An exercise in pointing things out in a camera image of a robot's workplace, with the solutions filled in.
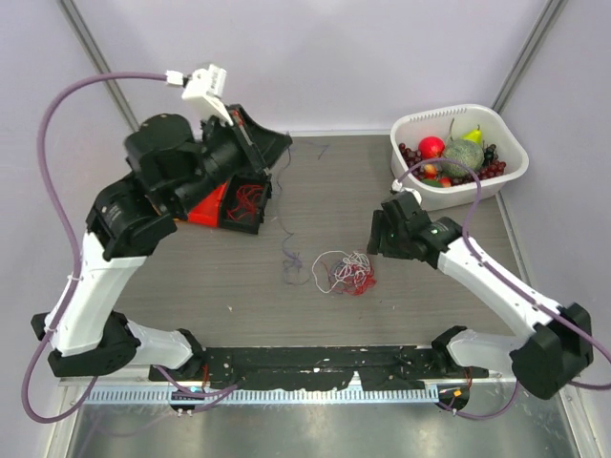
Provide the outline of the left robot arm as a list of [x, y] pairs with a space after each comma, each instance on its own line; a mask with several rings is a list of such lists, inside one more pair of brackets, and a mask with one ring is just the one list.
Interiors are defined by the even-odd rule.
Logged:
[[190, 331], [143, 326], [114, 307], [178, 221], [231, 178], [273, 167], [292, 143], [239, 104], [230, 106], [229, 117], [229, 123], [202, 122], [196, 139], [185, 117], [157, 114], [125, 138], [131, 171], [95, 198], [67, 309], [57, 325], [55, 311], [32, 318], [37, 337], [51, 339], [48, 362], [55, 376], [99, 377], [128, 364], [150, 366], [156, 380], [162, 370], [179, 381], [201, 374], [205, 352]]

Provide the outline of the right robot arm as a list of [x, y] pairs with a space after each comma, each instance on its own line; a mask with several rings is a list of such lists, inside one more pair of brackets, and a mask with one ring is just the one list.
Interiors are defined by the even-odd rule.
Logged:
[[459, 223], [431, 220], [410, 192], [387, 198], [373, 212], [367, 252], [428, 264], [466, 287], [512, 330], [511, 338], [459, 331], [431, 354], [441, 376], [464, 366], [510, 372], [529, 393], [549, 400], [593, 362], [591, 317], [581, 305], [563, 306], [531, 289]]

